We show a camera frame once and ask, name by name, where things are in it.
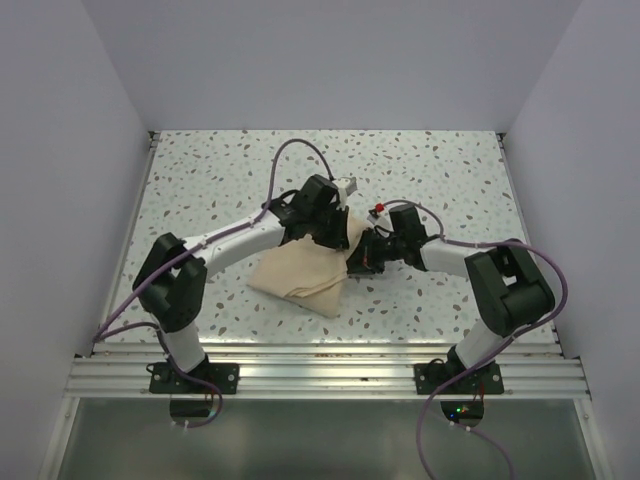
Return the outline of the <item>beige cloth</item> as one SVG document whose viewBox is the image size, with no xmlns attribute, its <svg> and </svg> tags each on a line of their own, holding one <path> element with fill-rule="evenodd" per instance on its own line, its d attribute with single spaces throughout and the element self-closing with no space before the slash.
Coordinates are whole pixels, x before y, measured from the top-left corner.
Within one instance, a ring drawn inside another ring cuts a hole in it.
<svg viewBox="0 0 640 480">
<path fill-rule="evenodd" d="M 316 244 L 307 235 L 267 251 L 248 285 L 326 318 L 339 313 L 347 279 L 347 260 L 371 225 L 353 215 L 348 218 L 349 248 L 337 251 Z"/>
</svg>

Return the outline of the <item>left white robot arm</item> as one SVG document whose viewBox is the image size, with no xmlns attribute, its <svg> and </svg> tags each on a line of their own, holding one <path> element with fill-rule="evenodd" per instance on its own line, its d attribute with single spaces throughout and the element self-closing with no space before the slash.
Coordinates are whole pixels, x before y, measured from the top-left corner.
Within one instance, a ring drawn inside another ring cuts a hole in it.
<svg viewBox="0 0 640 480">
<path fill-rule="evenodd" d="M 301 188 L 267 198 L 260 210 L 225 228 L 156 239 L 134 280 L 133 293 L 159 326 L 175 384 L 193 393 L 207 383 L 208 357 L 196 328 L 207 282 L 247 257 L 307 235 L 323 247 L 346 250 L 347 201 L 356 190 L 353 177 L 330 180 L 316 174 Z"/>
</svg>

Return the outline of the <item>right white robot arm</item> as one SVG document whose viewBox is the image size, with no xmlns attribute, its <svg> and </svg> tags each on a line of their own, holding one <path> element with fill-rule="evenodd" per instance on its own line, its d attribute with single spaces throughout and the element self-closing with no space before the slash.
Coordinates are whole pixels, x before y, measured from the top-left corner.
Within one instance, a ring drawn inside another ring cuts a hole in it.
<svg viewBox="0 0 640 480">
<path fill-rule="evenodd" d="M 391 201 L 390 224 L 382 223 L 385 205 L 370 211 L 365 229 L 347 260 L 352 275 L 384 272 L 386 264 L 402 261 L 423 272 L 444 273 L 469 281 L 480 319 L 470 332 L 435 364 L 435 377 L 451 389 L 468 392 L 481 380 L 480 368 L 496 350 L 551 313 L 555 296 L 531 256 L 518 240 L 472 244 L 446 238 L 444 227 L 430 235 L 421 221 L 421 207 Z"/>
</svg>

